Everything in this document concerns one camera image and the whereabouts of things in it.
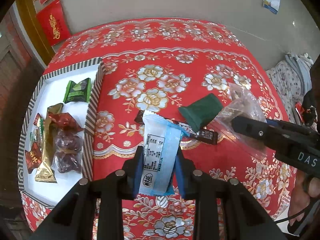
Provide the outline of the person right hand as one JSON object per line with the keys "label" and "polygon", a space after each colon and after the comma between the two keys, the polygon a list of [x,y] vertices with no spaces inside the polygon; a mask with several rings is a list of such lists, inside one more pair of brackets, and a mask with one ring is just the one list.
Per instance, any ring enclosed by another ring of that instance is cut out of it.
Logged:
{"label": "person right hand", "polygon": [[308,192],[305,192],[303,189],[303,181],[305,178],[306,174],[300,170],[297,170],[295,187],[291,192],[291,202],[288,211],[289,217],[306,208],[310,204],[311,198],[319,197],[319,179],[312,178],[308,187]]}

